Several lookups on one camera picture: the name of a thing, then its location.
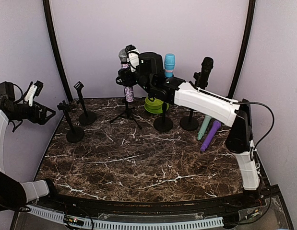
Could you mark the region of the black tripod shock-mount stand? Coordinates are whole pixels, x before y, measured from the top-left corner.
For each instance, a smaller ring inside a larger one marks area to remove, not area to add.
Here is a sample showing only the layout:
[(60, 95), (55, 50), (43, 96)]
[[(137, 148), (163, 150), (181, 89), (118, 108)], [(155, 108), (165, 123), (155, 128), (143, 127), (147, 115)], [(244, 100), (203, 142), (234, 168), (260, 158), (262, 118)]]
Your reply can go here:
[(134, 107), (132, 107), (132, 108), (129, 107), (129, 102), (126, 101), (125, 96), (124, 96), (124, 104), (125, 104), (125, 110), (121, 114), (117, 115), (115, 118), (110, 120), (110, 123), (111, 124), (114, 123), (119, 118), (125, 118), (128, 120), (133, 120), (136, 123), (136, 125), (138, 126), (138, 128), (142, 129), (141, 125), (134, 118), (134, 114), (133, 114)]

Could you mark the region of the rhinestone silver microphone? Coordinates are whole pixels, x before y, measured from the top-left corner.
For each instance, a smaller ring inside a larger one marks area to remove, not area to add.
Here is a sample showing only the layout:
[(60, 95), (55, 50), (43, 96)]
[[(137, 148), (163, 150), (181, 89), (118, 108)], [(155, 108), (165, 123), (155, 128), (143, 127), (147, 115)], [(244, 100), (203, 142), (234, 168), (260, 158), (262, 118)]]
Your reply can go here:
[[(127, 53), (125, 49), (119, 51), (119, 59), (122, 69), (127, 69), (130, 67), (127, 62)], [(132, 103), (134, 101), (134, 92), (132, 86), (124, 86), (124, 94), (127, 102)]]

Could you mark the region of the light blue microphone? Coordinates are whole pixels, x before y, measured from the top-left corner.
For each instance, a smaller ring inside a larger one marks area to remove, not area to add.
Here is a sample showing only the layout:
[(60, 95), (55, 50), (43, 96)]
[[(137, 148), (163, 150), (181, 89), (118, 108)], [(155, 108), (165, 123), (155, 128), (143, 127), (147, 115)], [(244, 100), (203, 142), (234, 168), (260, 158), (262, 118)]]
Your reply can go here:
[(167, 78), (173, 77), (175, 63), (176, 63), (175, 55), (172, 53), (166, 54), (165, 60), (164, 60), (164, 67), (165, 67), (165, 76)]

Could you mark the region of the mint green microphone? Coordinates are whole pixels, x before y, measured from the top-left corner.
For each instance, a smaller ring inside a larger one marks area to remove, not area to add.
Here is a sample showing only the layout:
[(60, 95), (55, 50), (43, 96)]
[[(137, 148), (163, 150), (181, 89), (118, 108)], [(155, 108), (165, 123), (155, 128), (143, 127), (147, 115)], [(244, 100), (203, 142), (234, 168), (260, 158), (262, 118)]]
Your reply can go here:
[(198, 132), (197, 140), (201, 140), (203, 138), (211, 119), (212, 118), (209, 115), (205, 115), (202, 125), (200, 127), (200, 130)]

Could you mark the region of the purple microphone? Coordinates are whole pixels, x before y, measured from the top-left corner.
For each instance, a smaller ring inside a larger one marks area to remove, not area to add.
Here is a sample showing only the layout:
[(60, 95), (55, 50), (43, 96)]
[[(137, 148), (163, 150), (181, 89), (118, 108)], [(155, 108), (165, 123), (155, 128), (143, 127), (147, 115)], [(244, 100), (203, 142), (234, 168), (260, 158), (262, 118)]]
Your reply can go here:
[(210, 145), (213, 137), (215, 136), (215, 134), (217, 133), (218, 129), (221, 127), (222, 123), (218, 120), (214, 120), (213, 122), (213, 126), (210, 130), (210, 132), (208, 133), (206, 139), (204, 140), (204, 142), (201, 145), (200, 150), (202, 152), (206, 151), (206, 149), (208, 148), (208, 146)]

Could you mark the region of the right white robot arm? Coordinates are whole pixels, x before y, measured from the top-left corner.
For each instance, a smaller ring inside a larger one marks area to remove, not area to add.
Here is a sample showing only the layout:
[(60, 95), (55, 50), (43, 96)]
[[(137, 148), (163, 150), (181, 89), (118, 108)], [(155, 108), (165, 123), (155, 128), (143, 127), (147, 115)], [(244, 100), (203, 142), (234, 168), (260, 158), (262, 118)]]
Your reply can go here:
[(139, 85), (150, 98), (209, 115), (231, 128), (226, 147), (237, 159), (243, 189), (247, 191), (240, 196), (239, 203), (249, 208), (257, 202), (260, 179), (254, 159), (257, 145), (253, 141), (251, 125), (252, 103), (225, 98), (175, 76), (166, 77), (162, 56), (157, 53), (139, 53), (132, 47), (131, 50), (122, 49), (119, 58), (127, 68), (119, 70), (118, 84)]

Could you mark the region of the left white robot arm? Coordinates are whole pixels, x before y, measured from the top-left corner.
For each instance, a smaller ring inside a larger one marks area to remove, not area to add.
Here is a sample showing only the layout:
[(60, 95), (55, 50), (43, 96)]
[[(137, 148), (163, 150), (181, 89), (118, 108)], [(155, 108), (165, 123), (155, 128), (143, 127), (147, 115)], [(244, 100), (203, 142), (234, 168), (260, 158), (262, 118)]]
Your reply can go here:
[(56, 114), (34, 101), (44, 86), (42, 82), (31, 82), (25, 92), (20, 92), (19, 99), (15, 98), (16, 86), (8, 81), (0, 83), (0, 212), (31, 212), (29, 205), (37, 203), (42, 197), (52, 209), (58, 209), (62, 205), (62, 197), (55, 193), (56, 188), (50, 179), (21, 183), (6, 174), (4, 142), (8, 125), (24, 120), (44, 125)]

